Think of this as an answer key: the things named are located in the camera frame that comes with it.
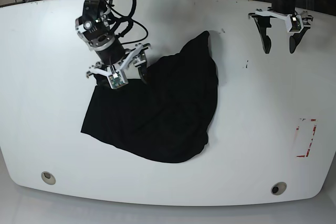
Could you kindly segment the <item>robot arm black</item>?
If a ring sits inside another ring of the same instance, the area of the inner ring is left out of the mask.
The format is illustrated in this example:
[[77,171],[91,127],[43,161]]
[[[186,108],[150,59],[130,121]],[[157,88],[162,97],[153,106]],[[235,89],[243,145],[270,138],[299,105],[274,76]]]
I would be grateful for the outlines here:
[[267,29],[271,28],[271,19],[276,18],[284,21],[286,31],[290,34],[289,51],[294,53],[305,33],[311,28],[313,17],[307,11],[296,11],[296,0],[271,0],[271,6],[267,10],[260,8],[249,13],[257,26],[263,50],[266,54],[271,50],[271,39],[267,35]]
[[150,44],[142,40],[133,41],[134,48],[126,49],[120,41],[131,31],[135,24],[144,28],[133,19],[137,0],[132,0],[130,12],[122,15],[113,8],[113,0],[85,0],[82,15],[75,21],[79,38],[94,51],[99,61],[89,67],[86,77],[94,76],[98,85],[119,89],[129,83],[125,71],[130,65],[137,68],[140,79],[146,83],[147,59],[145,51]]

